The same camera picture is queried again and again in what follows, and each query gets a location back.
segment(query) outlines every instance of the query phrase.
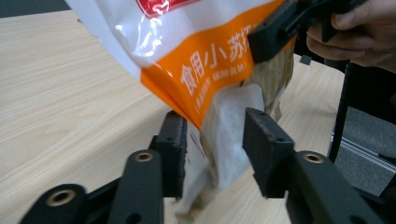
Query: baking soda package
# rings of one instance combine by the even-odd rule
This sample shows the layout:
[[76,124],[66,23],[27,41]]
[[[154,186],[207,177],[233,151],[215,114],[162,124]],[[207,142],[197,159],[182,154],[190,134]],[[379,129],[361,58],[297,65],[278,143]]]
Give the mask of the baking soda package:
[[254,65],[247,39],[283,0],[66,0],[101,45],[190,122],[180,215],[248,167],[245,108],[278,117],[292,43]]

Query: orange label band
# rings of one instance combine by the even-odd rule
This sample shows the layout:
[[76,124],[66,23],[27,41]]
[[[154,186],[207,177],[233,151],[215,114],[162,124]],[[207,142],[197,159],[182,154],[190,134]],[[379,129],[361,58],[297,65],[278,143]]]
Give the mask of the orange label band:
[[141,82],[201,129],[216,91],[251,74],[254,63],[248,32],[282,3],[276,0],[255,7],[219,27],[189,36],[158,62],[142,68]]

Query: finger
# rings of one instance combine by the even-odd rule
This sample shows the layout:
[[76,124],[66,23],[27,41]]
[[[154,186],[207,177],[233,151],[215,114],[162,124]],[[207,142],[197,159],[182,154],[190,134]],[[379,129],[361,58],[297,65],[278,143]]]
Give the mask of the finger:
[[370,21],[391,18],[395,13],[394,0],[367,0],[345,14],[332,14],[332,26],[337,30],[349,30]]
[[336,47],[327,46],[315,40],[311,36],[306,38],[306,45],[317,55],[330,60],[351,60],[364,55],[364,50],[339,49]]
[[[318,42],[322,39],[321,24],[312,26],[308,29],[307,34]],[[362,35],[356,32],[338,32],[330,41],[326,42],[327,46],[339,49],[362,50],[369,49],[373,46],[374,40],[368,35]]]

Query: human hand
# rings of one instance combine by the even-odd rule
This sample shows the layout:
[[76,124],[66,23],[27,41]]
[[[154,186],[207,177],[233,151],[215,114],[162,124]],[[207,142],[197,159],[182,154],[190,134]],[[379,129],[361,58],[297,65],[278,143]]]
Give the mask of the human hand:
[[396,73],[396,0],[368,0],[346,14],[332,14],[339,30],[321,43],[321,24],[307,32],[306,44],[325,59],[376,66]]

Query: wooden table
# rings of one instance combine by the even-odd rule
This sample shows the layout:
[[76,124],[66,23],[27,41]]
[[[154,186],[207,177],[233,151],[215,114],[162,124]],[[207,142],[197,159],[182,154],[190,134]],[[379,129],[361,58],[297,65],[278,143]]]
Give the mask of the wooden table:
[[[117,178],[148,146],[170,108],[136,82],[71,11],[0,20],[0,223],[18,223],[62,183],[87,191]],[[343,75],[298,63],[279,124],[296,149],[327,153]],[[198,223],[288,223],[284,200],[264,200],[248,170]],[[177,223],[165,200],[165,223]]]

